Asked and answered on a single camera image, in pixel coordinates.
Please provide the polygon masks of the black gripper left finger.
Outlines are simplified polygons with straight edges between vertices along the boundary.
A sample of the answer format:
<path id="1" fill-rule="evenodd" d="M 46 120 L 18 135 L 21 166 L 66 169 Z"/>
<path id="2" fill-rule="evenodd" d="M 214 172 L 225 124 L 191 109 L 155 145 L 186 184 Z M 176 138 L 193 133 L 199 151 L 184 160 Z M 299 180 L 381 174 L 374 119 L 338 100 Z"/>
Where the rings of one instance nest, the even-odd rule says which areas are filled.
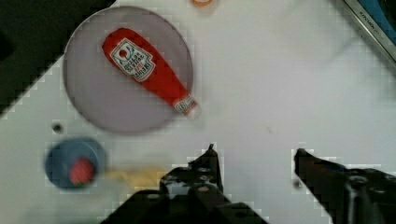
<path id="1" fill-rule="evenodd" d="M 245 203 L 223 194 L 219 156 L 207 151 L 164 175 L 157 190 L 140 190 L 100 224 L 268 224 Z"/>

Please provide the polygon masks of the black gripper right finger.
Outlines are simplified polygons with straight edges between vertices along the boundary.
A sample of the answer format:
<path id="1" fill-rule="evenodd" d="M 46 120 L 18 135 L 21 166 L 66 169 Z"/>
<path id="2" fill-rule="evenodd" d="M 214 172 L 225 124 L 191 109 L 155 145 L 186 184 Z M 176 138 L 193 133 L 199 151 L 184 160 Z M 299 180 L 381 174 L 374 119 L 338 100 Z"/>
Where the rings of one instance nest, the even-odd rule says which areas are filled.
<path id="1" fill-rule="evenodd" d="M 396 224 L 394 175 L 345 166 L 299 148 L 294 173 L 309 188 L 333 224 Z"/>

